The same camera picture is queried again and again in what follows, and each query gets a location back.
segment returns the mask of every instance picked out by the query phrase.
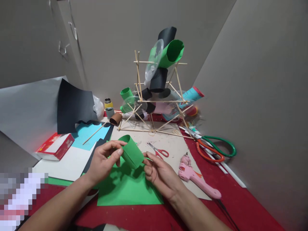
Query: orange scissors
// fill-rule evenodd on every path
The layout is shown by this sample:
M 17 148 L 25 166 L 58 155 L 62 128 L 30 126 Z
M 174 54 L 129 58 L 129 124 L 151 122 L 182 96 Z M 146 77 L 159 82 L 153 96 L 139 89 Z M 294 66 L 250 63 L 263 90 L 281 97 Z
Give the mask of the orange scissors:
M 163 159 L 160 154 L 162 154 L 164 157 L 169 156 L 169 152 L 167 152 L 166 150 L 157 149 L 149 142 L 147 144 L 150 145 L 154 149 L 156 156 L 158 156 L 159 158 Z

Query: hot glue gun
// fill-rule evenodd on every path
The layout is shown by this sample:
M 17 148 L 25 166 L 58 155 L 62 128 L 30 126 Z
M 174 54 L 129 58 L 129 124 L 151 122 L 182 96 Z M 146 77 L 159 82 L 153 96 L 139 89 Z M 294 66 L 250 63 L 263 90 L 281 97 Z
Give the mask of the hot glue gun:
M 187 153 L 181 158 L 179 177 L 186 182 L 191 180 L 211 198 L 221 198 L 221 193 L 217 189 L 213 189 L 209 186 L 204 179 L 193 170 L 191 160 Z

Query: right hand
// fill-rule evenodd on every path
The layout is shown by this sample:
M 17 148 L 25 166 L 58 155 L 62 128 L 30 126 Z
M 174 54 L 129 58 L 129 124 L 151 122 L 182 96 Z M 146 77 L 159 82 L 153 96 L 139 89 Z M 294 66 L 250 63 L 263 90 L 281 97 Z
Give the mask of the right hand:
M 145 152 L 143 155 L 150 159 L 143 160 L 145 178 L 152 182 L 164 197 L 171 200 L 186 189 L 182 180 L 168 163 L 150 152 Z

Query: blue paper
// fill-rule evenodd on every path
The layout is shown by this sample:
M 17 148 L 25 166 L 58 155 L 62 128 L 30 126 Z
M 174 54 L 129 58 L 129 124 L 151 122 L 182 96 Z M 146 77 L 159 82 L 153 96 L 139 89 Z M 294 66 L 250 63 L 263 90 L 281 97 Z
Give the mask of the blue paper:
M 76 133 L 72 133 L 75 139 L 72 144 L 73 147 L 90 151 L 96 141 L 104 139 L 110 127 L 102 127 L 94 136 L 91 137 L 84 145 L 82 145 L 94 132 L 96 132 L 102 125 L 83 124 L 81 123 L 77 128 Z

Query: tissue box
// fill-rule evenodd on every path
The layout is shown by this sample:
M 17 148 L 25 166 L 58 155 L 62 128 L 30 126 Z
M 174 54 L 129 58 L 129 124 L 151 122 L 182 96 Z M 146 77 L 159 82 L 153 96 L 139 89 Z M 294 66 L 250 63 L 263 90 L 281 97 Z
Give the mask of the tissue box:
M 59 161 L 74 141 L 71 134 L 59 135 L 55 133 L 36 150 L 36 154 L 42 159 Z

